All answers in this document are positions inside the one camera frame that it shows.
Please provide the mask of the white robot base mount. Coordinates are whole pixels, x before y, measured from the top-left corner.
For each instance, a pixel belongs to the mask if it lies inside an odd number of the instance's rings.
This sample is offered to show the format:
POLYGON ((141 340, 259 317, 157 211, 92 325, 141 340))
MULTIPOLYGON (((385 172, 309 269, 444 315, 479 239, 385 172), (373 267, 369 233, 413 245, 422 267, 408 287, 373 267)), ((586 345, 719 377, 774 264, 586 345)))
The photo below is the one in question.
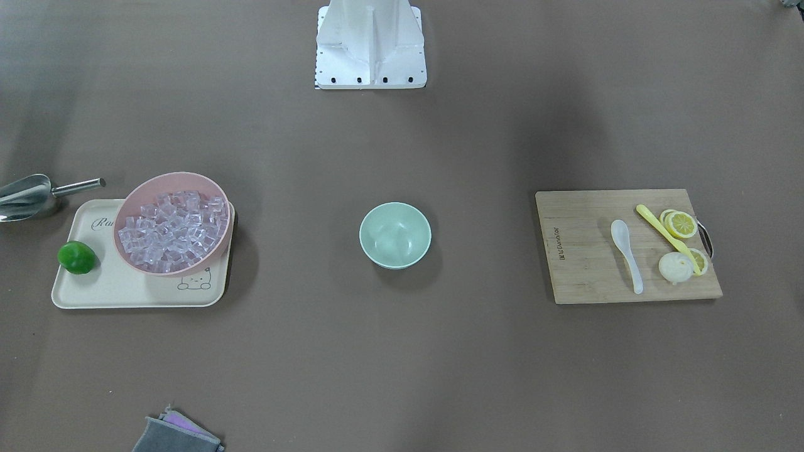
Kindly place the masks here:
POLYGON ((427 85, 420 8, 408 1, 330 1, 317 14, 314 86, 322 90, 427 85))

